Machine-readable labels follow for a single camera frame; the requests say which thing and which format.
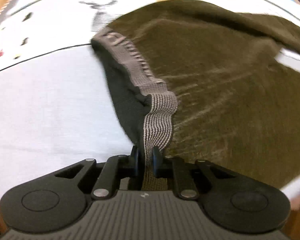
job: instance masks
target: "black fabric lining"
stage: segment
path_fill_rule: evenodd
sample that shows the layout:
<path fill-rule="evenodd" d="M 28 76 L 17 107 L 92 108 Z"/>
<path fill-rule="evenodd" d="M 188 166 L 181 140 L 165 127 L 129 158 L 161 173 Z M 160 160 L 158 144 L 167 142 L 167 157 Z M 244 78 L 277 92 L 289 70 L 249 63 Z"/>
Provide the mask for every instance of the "black fabric lining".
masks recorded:
<path fill-rule="evenodd" d="M 86 43 L 86 44 L 79 44 L 79 45 L 74 45 L 74 46 L 64 47 L 64 48 L 61 48 L 61 49 L 56 49 L 56 50 L 53 50 L 53 51 L 50 51 L 50 52 L 47 52 L 47 53 L 44 53 L 44 54 L 41 54 L 41 55 L 32 57 L 32 58 L 25 59 L 25 60 L 23 60 L 23 61 L 20 61 L 20 62 L 18 62 L 18 63 L 15 63 L 15 64 L 13 64 L 13 65 L 10 65 L 10 66 L 8 66 L 8 67 L 5 67 L 5 68 L 3 68 L 3 69 L 0 69 L 0 72 L 1 72 L 2 70 L 5 70 L 5 69 L 7 69 L 7 68 L 11 68 L 11 67 L 13 67 L 13 66 L 15 66 L 15 65 L 18 65 L 18 64 L 20 64 L 20 63 L 26 62 L 26 61 L 28 61 L 28 60 L 31 60 L 31 59 L 34 59 L 34 58 L 37 58 L 37 57 L 41 57 L 41 56 L 45 56 L 45 55 L 47 55 L 47 54 L 50 54 L 50 53 L 53 53 L 53 52 L 56 52 L 56 51 L 59 51 L 59 50 L 70 49 L 70 48 L 81 47 L 81 46 L 87 46 L 87 45 L 91 45 L 91 44 L 90 44 L 90 43 Z"/>
<path fill-rule="evenodd" d="M 151 96 L 143 96 L 135 87 L 128 71 L 119 64 L 99 42 L 91 40 L 93 50 L 100 58 L 107 78 L 112 102 L 121 127 L 133 144 L 137 145 L 144 155 L 144 118 L 151 110 Z"/>

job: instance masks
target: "fingers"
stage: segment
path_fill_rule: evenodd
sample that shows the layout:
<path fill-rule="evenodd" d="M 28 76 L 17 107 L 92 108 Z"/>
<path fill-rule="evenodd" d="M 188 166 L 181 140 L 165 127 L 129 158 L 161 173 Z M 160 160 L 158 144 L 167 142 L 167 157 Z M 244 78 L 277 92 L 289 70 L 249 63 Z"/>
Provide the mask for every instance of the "fingers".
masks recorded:
<path fill-rule="evenodd" d="M 300 210 L 300 195 L 290 200 L 291 210 Z"/>

